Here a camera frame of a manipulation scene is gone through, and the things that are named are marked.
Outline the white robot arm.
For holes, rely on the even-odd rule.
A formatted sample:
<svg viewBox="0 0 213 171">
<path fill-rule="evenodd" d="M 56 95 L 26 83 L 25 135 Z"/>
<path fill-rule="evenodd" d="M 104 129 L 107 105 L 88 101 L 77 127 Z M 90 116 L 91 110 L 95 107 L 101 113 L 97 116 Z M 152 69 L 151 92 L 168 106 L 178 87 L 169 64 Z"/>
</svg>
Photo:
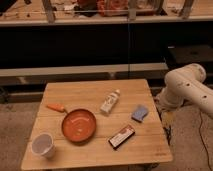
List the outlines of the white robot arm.
<svg viewBox="0 0 213 171">
<path fill-rule="evenodd" d="M 159 105 L 173 110 L 188 100 L 213 119 L 213 89 L 203 84 L 205 79 L 206 71 L 197 63 L 169 71 L 164 77 L 165 87 L 157 95 Z"/>
</svg>

